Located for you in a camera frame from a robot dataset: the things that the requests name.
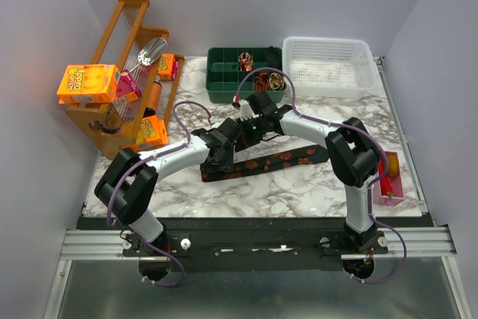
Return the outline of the black orange floral tie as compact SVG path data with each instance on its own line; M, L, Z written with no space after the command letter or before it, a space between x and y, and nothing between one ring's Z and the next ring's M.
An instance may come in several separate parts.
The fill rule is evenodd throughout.
M238 179L250 176L258 176L290 167L322 164L329 160L328 151L319 145L304 146L284 152L277 152L258 158L235 163L236 171L233 173L216 172L206 175L201 173L203 182L218 182L229 179Z

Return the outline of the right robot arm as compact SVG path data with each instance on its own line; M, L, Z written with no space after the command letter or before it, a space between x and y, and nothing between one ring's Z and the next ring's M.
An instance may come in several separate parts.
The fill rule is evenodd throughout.
M344 246L352 253L369 247L376 233L372 209L372 181L380 152L363 123L352 117L343 123L301 114L294 105L278 107L263 90L246 99L234 96L232 104L242 120L257 120L257 128L314 142L328 152L335 176L344 184L347 215Z

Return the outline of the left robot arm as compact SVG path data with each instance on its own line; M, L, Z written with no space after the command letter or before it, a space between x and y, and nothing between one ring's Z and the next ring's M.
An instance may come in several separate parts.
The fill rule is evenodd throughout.
M166 244L164 226L148 209L156 184L186 167L199 165L204 172L233 167L234 145L241 129L228 118L210 129L193 131L185 140L142 155L120 151L106 170L94 194L107 207L107 219L115 216L140 236L140 247L149 255L160 254Z

